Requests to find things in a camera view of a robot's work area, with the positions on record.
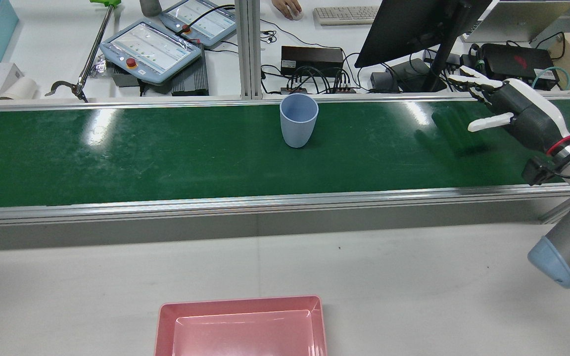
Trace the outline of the bare human hand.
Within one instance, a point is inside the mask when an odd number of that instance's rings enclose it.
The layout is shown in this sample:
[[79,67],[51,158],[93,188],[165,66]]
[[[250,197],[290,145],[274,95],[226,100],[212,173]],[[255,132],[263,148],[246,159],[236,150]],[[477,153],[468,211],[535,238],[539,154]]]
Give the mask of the bare human hand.
[[298,0],[272,0],[272,6],[288,20],[300,20],[303,16],[302,7]]

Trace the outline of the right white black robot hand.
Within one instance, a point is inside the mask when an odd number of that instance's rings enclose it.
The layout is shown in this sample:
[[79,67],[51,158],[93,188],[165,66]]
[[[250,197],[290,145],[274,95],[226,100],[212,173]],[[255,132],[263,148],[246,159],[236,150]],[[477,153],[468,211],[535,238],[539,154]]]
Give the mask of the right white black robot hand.
[[493,113],[472,121],[468,131],[503,127],[525,148],[546,155],[555,155],[570,144],[563,113],[531,86],[514,78],[489,79],[466,66],[460,70],[461,75],[448,77],[450,83],[470,92]]

